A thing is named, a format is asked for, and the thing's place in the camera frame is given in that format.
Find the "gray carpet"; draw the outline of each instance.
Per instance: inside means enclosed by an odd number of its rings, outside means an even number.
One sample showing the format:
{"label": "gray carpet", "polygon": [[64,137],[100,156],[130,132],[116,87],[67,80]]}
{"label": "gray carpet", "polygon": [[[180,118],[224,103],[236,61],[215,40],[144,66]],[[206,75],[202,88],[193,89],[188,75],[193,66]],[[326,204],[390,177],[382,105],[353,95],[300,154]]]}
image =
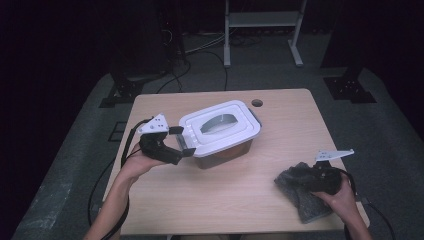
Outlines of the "gray carpet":
{"label": "gray carpet", "polygon": [[[301,35],[299,52],[305,66],[297,68],[287,46],[288,36],[263,37],[247,48],[232,48],[232,66],[227,69],[227,90],[307,88],[312,92],[338,149],[354,149],[344,159],[353,174],[361,196],[367,197],[391,221],[397,239],[422,239],[424,236],[424,144],[398,109],[382,81],[363,70],[359,81],[377,103],[352,104],[333,100],[323,77],[339,76],[344,69],[320,69],[329,35]],[[186,48],[207,41],[204,37],[186,37]],[[222,47],[207,51],[222,58]],[[210,53],[188,56],[190,71],[180,77],[183,92],[223,91],[225,71],[219,59]],[[179,62],[175,74],[187,65]],[[167,81],[149,82],[143,94],[153,94]],[[131,104],[99,108],[113,85],[110,75],[101,78],[88,97],[62,148],[51,166],[37,196],[19,225],[13,239],[81,239],[89,225],[87,201],[96,180],[114,158],[119,142],[108,138],[115,123],[126,121]],[[161,93],[179,92],[174,81]],[[110,168],[100,180],[93,197],[100,204]],[[375,239],[390,239],[381,217],[365,207]],[[344,239],[341,231],[298,233],[295,239]],[[125,237],[125,239],[166,239]]]}

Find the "dark towel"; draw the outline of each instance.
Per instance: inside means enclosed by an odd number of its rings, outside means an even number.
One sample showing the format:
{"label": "dark towel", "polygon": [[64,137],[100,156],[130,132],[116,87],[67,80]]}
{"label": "dark towel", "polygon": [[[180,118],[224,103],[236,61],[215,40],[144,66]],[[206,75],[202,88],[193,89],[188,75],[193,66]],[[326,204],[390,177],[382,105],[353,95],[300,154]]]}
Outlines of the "dark towel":
{"label": "dark towel", "polygon": [[308,176],[299,175],[298,171],[293,170],[294,168],[310,167],[308,164],[301,162],[295,167],[290,167],[288,170],[283,171],[274,181],[298,209],[302,223],[310,223],[331,214],[333,211],[324,204],[324,201],[299,184],[301,178],[304,180]]}

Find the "white lid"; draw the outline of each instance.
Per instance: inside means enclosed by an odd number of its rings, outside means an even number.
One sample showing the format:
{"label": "white lid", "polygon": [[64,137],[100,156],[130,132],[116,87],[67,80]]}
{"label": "white lid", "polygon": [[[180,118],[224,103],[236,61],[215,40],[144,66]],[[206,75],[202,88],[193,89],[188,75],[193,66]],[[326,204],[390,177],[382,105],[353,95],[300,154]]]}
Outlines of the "white lid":
{"label": "white lid", "polygon": [[255,138],[260,123],[238,100],[221,103],[188,114],[180,119],[188,148],[195,157],[205,157]]}

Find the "light wood tabletop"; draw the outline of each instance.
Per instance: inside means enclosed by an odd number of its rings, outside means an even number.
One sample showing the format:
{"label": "light wood tabletop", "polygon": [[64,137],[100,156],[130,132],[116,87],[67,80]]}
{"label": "light wood tabletop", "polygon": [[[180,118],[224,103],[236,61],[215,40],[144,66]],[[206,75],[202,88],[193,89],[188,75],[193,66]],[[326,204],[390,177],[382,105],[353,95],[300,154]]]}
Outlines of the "light wood tabletop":
{"label": "light wood tabletop", "polygon": [[[260,99],[263,106],[251,102]],[[139,121],[163,113],[178,126],[189,113],[230,100],[244,102],[262,122],[250,151],[210,169],[193,157],[175,166],[159,166],[141,176],[130,192],[130,211],[122,234],[274,233],[342,229],[335,214],[302,224],[297,209],[274,179],[299,162],[312,166],[319,150],[336,149],[318,107],[306,89],[254,90],[140,95],[136,98],[105,196],[120,169],[129,130]],[[131,147],[137,143],[134,137]],[[167,146],[178,149],[175,136]],[[354,155],[347,157],[354,161]],[[331,162],[345,169],[340,159]],[[358,203],[367,225],[369,219]]]}

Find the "storage box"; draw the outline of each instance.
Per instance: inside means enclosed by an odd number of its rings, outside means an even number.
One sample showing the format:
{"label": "storage box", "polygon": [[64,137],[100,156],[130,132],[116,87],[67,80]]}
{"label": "storage box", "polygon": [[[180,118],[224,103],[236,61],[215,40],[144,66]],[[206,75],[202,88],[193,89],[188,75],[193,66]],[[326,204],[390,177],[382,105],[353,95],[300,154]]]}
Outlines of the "storage box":
{"label": "storage box", "polygon": [[186,148],[196,148],[193,156],[202,169],[248,153],[261,129],[253,112],[238,100],[188,114],[179,125]]}

